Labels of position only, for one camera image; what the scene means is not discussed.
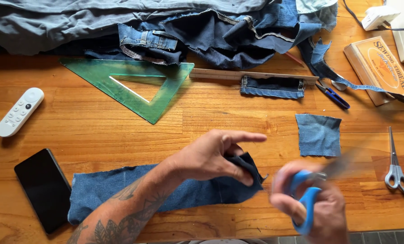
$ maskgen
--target scissors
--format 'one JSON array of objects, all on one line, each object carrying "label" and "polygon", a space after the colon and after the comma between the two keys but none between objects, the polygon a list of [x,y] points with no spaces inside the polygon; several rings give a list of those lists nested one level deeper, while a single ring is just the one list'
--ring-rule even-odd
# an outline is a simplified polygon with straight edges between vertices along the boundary
[{"label": "scissors", "polygon": [[[389,138],[390,138],[390,168],[389,173],[387,173],[384,182],[390,188],[399,188],[404,192],[404,186],[401,182],[404,182],[404,174],[402,173],[401,167],[398,163],[398,157],[396,156],[395,143],[393,142],[392,127],[389,126]],[[393,185],[390,184],[390,179],[393,179]]]},{"label": "scissors", "polygon": [[342,99],[335,91],[333,91],[331,88],[325,86],[322,81],[319,81],[321,83],[321,86],[318,84],[315,84],[327,97],[330,97],[333,102],[335,102],[339,107],[343,109],[349,109],[350,105]]},{"label": "scissors", "polygon": [[297,225],[294,219],[292,219],[292,224],[299,234],[308,235],[310,233],[310,230],[312,229],[313,205],[317,201],[318,193],[322,191],[321,188],[318,187],[318,185],[321,183],[321,181],[333,178],[342,173],[351,161],[352,151],[341,155],[339,158],[336,158],[331,163],[326,165],[320,172],[301,170],[292,177],[291,184],[286,188],[285,194],[291,195],[292,197],[294,197],[294,199],[296,199],[295,191],[297,190],[298,186],[300,186],[300,184],[307,180],[313,180],[314,182],[313,186],[307,188],[303,196],[300,198],[300,200],[298,200],[304,205],[307,210],[306,219],[301,225]]}]

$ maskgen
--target hand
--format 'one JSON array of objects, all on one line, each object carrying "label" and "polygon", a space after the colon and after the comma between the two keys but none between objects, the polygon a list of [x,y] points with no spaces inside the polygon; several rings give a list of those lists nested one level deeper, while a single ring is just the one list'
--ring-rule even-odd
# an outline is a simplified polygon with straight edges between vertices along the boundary
[{"label": "hand", "polygon": [[203,181],[219,176],[231,176],[244,185],[251,186],[252,175],[223,156],[242,155],[244,152],[237,145],[238,142],[266,139],[267,136],[260,133],[214,129],[171,156],[169,162],[183,179]]},{"label": "hand", "polygon": [[[283,213],[291,216],[299,225],[306,219],[306,208],[297,200],[283,194],[283,189],[291,182],[294,174],[302,169],[319,171],[322,167],[307,162],[291,162],[282,167],[273,179],[270,203]],[[305,182],[297,189],[300,198],[312,182]],[[348,228],[345,218],[345,201],[340,190],[330,182],[318,185],[318,194],[313,211],[313,227],[305,238],[313,244],[347,244]]]}]

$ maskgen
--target black phone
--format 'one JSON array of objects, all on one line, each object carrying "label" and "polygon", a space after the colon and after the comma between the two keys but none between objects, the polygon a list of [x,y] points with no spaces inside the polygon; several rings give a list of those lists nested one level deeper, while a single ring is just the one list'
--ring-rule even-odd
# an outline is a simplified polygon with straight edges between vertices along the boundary
[{"label": "black phone", "polygon": [[50,149],[35,153],[14,171],[47,234],[68,222],[71,187]]}]

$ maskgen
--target grey-handled scissors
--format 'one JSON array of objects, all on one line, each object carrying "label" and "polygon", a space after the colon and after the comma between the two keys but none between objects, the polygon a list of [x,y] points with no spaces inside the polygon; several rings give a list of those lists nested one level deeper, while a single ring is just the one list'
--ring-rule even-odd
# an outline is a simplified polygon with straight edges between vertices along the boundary
[{"label": "grey-handled scissors", "polygon": [[393,142],[393,134],[392,128],[389,127],[389,138],[390,138],[390,169],[389,173],[386,175],[384,182],[390,188],[396,189],[399,188],[402,192],[404,192],[404,186],[402,186],[401,182],[404,183],[404,174],[402,173],[401,167],[398,163],[398,157],[396,156],[395,151],[395,143]]}]

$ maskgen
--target electrical outlet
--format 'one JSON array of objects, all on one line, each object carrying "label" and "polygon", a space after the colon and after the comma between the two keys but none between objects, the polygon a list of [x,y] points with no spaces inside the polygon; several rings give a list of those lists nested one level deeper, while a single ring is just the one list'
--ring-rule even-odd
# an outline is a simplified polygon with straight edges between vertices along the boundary
[{"label": "electrical outlet", "polygon": [[362,25],[366,31],[371,31],[378,29],[378,26],[385,26],[385,21],[390,23],[401,12],[394,9],[393,7],[383,5],[368,8],[365,13],[366,17],[362,20]]}]

